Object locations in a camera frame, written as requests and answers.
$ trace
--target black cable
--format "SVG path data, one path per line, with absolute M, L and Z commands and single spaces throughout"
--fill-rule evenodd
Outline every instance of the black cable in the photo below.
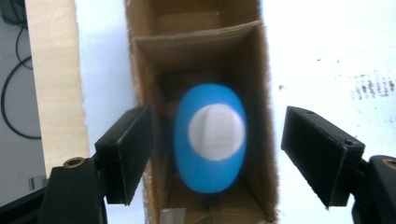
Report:
M 6 114 L 6 107 L 5 107 L 5 100 L 6 100 L 6 91 L 7 91 L 7 86 L 9 81 L 11 80 L 11 78 L 14 76 L 14 74 L 17 72 L 17 70 L 27 61 L 32 60 L 32 56 L 27 57 L 26 59 L 22 60 L 20 63 L 17 64 L 17 66 L 14 67 L 14 69 L 12 69 L 12 71 L 9 73 L 6 81 L 4 82 L 3 85 L 3 89 L 1 91 L 1 114 L 3 116 L 3 120 L 6 123 L 6 125 L 8 126 L 8 128 L 10 130 L 12 130 L 12 132 L 14 132 L 15 134 L 24 137 L 24 138 L 28 138 L 28 139 L 41 139 L 41 136 L 31 136 L 31 135 L 27 135 L 25 133 L 21 133 L 19 132 L 17 129 L 14 128 L 14 126 L 12 126 L 12 124 L 9 122 L 8 118 L 7 118 L 7 114 Z
M 24 25 L 22 26 L 22 28 L 20 30 L 20 33 L 18 34 L 17 41 L 15 41 L 15 53 L 17 54 L 18 61 L 23 65 L 23 67 L 25 67 L 27 69 L 30 69 L 30 70 L 33 70 L 33 67 L 26 65 L 26 63 L 23 63 L 22 60 L 21 60 L 21 56 L 20 56 L 18 45 L 20 43 L 20 38 L 21 38 L 21 34 L 22 34 L 23 30 L 24 30 Z

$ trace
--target cardboard divider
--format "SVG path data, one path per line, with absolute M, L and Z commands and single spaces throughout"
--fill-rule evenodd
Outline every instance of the cardboard divider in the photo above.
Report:
M 257 0 L 127 0 L 135 35 L 171 35 L 260 19 Z
M 149 223 L 185 208 L 185 223 L 276 222 L 277 175 L 268 109 L 268 65 L 256 0 L 128 0 L 135 94 L 153 109 L 155 149 L 144 174 Z M 235 183 L 200 194 L 180 179 L 173 130 L 192 87 L 231 88 L 247 114 L 247 152 Z

